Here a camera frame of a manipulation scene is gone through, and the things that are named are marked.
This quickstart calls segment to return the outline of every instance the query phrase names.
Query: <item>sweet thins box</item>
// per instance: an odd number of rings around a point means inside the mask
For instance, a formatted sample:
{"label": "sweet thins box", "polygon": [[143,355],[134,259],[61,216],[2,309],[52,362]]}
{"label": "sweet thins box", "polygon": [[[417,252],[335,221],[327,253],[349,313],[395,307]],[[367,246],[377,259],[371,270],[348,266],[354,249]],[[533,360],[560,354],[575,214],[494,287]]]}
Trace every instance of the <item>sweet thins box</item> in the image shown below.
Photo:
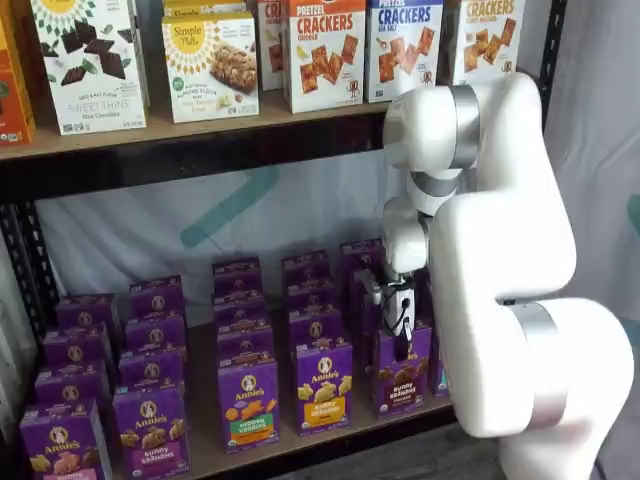
{"label": "sweet thins box", "polygon": [[112,293],[62,297],[56,306],[56,316],[60,328],[91,327],[104,323],[109,337],[116,339],[117,345],[122,343],[122,328]]}
{"label": "sweet thins box", "polygon": [[292,113],[362,103],[365,4],[282,2],[284,94]]}
{"label": "sweet thins box", "polygon": [[280,439],[278,367],[272,346],[220,350],[218,392],[227,453]]}
{"label": "sweet thins box", "polygon": [[94,400],[28,407],[20,432],[37,480],[112,478]]}
{"label": "sweet thins box", "polygon": [[466,85],[516,71],[525,0],[445,0],[443,82]]}
{"label": "sweet thins box", "polygon": [[180,275],[134,283],[131,294],[131,316],[142,318],[150,313],[179,312],[184,315],[184,294]]}
{"label": "sweet thins box", "polygon": [[442,0],[372,0],[367,21],[366,98],[393,100],[433,87],[438,68]]}
{"label": "sweet thins box", "polygon": [[120,387],[113,409],[126,477],[151,480],[189,471],[187,419],[178,385],[146,380]]}
{"label": "sweet thins box", "polygon": [[416,318],[409,356],[396,359],[393,335],[380,329],[374,337],[374,407],[378,416],[414,410],[427,394],[431,328]]}
{"label": "sweet thins box", "polygon": [[61,135],[146,126],[130,0],[32,0]]}
{"label": "sweet thins box", "polygon": [[295,347],[298,433],[349,425],[352,348],[344,334]]}
{"label": "sweet thins box", "polygon": [[258,114],[250,13],[164,17],[162,35],[175,123]]}
{"label": "sweet thins box", "polygon": [[213,291],[218,296],[241,290],[262,291],[262,270],[258,257],[214,263],[211,268]]}

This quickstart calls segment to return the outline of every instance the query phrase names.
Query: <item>wooden shelf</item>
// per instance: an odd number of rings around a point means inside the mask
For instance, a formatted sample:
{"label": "wooden shelf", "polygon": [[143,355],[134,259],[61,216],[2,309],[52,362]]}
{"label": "wooden shelf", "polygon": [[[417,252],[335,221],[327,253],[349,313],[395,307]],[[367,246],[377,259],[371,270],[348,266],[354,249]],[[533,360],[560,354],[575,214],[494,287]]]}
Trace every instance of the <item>wooden shelf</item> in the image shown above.
{"label": "wooden shelf", "polygon": [[[213,387],[216,375],[211,344],[215,342],[211,325],[189,330],[191,344],[188,378],[188,414],[191,431],[191,471],[180,479],[267,478],[271,475],[313,465],[384,444],[420,431],[435,428],[454,419],[446,397],[429,397],[415,412],[379,420],[371,407],[365,381],[355,378],[352,423],[347,428],[299,437],[294,430],[293,392],[285,391],[280,379],[280,441],[246,452],[228,455],[222,449],[220,419]],[[124,477],[116,474],[117,480]]]}

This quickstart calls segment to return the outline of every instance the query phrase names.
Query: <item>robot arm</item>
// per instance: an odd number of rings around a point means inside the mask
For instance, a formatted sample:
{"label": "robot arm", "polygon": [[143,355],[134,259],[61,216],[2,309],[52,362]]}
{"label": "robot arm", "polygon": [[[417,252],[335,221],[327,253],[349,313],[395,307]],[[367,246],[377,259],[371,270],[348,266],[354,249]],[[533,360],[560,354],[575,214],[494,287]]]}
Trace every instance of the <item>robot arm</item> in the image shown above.
{"label": "robot arm", "polygon": [[[504,437],[510,480],[586,479],[631,387],[626,335],[588,300],[500,303],[552,293],[575,269],[540,112],[535,84],[520,74],[414,90],[393,102],[385,153],[410,170],[409,200],[385,206],[384,243],[396,275],[429,264],[462,427]],[[461,169],[472,166],[479,191],[456,195]],[[596,380],[609,376],[614,385]]]}

